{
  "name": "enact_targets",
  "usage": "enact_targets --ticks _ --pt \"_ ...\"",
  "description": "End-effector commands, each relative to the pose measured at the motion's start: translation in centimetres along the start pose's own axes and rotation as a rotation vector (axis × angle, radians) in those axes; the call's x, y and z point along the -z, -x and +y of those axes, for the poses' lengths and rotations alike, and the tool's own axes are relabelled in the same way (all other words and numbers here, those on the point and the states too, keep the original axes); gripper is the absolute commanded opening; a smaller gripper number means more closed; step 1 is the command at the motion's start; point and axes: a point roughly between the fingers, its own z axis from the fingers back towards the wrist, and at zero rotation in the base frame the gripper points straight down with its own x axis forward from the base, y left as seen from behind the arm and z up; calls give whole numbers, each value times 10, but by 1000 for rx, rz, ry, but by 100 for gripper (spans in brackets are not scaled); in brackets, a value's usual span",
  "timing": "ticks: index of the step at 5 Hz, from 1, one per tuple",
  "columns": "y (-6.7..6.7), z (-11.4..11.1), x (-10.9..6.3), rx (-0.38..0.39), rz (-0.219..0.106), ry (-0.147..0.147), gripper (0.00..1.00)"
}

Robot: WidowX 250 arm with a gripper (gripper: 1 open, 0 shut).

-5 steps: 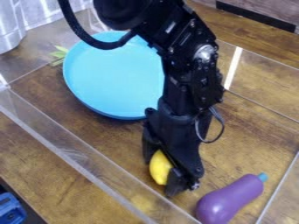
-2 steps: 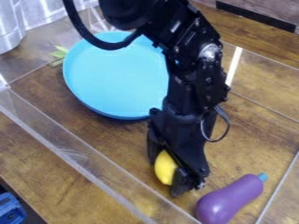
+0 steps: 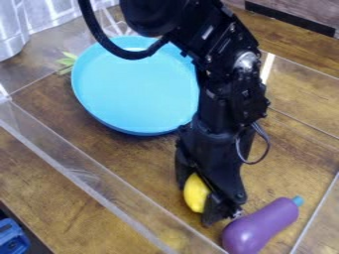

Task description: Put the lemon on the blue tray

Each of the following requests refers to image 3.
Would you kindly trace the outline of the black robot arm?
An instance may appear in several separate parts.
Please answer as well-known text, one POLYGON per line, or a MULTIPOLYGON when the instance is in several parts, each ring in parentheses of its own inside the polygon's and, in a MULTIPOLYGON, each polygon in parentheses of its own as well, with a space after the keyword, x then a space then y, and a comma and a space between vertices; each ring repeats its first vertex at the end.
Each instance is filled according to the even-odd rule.
POLYGON ((120 9, 128 26, 168 40, 195 65, 199 106, 179 128, 176 181, 181 186, 197 174, 208 186, 201 223, 209 226, 241 214, 247 202, 241 165, 269 105, 257 41, 221 0, 120 0, 120 9))

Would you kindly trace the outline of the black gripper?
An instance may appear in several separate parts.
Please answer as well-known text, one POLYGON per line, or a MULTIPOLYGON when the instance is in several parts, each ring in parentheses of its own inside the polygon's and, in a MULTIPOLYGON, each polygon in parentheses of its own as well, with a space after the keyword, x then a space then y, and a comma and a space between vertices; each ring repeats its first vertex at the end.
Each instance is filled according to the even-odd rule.
POLYGON ((176 183, 183 190, 189 176, 196 173, 209 188, 201 215, 205 227, 243 215, 241 205, 247 202, 247 191, 241 166, 249 163, 253 138, 252 126, 237 126, 215 132, 199 116, 179 128, 176 183))

